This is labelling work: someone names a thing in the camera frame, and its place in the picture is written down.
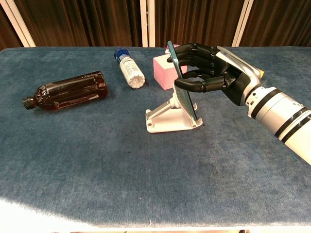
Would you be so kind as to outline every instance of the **brown curtain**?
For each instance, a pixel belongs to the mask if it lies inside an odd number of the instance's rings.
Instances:
[[[36,46],[142,46],[139,0],[15,0]]]
[[[231,46],[244,0],[155,0],[155,45]]]
[[[311,46],[311,0],[255,0],[240,46]]]
[[[23,46],[1,5],[0,5],[0,34],[1,34],[0,51],[6,48]]]

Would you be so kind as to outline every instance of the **bottle cap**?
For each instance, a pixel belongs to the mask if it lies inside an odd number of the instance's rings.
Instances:
[[[33,109],[33,108],[35,108],[34,98],[33,97],[23,98],[23,104],[24,104],[26,109]]]
[[[130,53],[126,48],[118,48],[115,51],[115,59],[118,63],[124,58],[124,57],[130,57]]]

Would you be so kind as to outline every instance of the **plastic bottle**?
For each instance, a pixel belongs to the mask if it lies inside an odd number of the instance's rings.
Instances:
[[[96,71],[39,87],[33,97],[23,99],[26,109],[39,106],[56,110],[107,95],[103,74]]]
[[[119,62],[120,69],[131,88],[138,89],[144,85],[145,76],[135,61],[131,58],[127,49],[117,49],[115,51],[115,59]]]

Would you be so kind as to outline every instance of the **white bottle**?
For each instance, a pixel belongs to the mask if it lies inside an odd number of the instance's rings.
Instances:
[[[115,59],[119,62],[120,69],[131,88],[138,89],[144,85],[145,76],[131,58],[127,49],[117,49],[115,51]]]

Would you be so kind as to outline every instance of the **black bottle cap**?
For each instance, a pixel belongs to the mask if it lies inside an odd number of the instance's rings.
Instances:
[[[33,97],[23,98],[23,104],[24,104],[26,109],[33,109],[33,108],[35,108],[34,98]]]

